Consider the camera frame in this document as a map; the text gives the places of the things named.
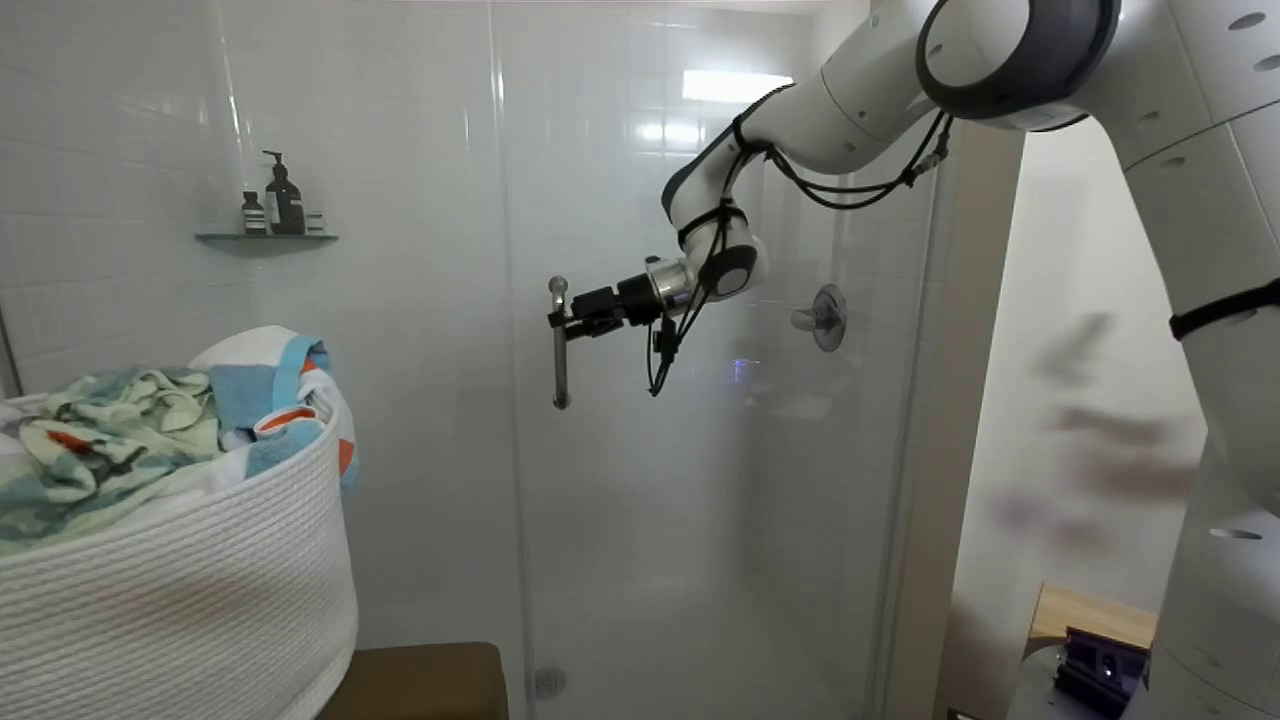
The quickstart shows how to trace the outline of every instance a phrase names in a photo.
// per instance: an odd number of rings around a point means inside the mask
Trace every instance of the white woven basket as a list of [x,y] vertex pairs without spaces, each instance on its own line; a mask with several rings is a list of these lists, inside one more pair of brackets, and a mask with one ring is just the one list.
[[334,430],[198,509],[0,560],[0,720],[306,717],[351,647]]

